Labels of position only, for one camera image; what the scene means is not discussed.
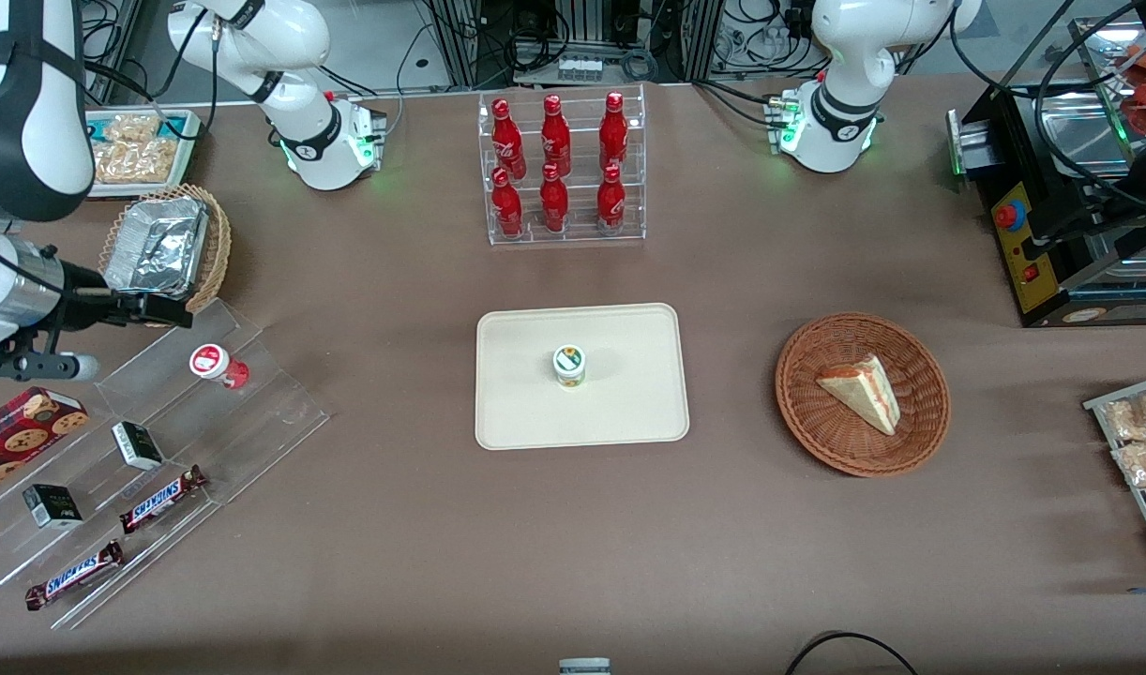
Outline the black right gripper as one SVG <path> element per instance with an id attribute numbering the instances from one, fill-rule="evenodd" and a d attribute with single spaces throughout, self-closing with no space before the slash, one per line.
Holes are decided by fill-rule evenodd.
<path id="1" fill-rule="evenodd" d="M 187 303 L 170 296 L 113 293 L 102 277 L 66 277 L 66 295 L 60 304 L 60 329 L 83 332 L 99 323 L 191 328 L 194 315 L 188 312 Z"/>

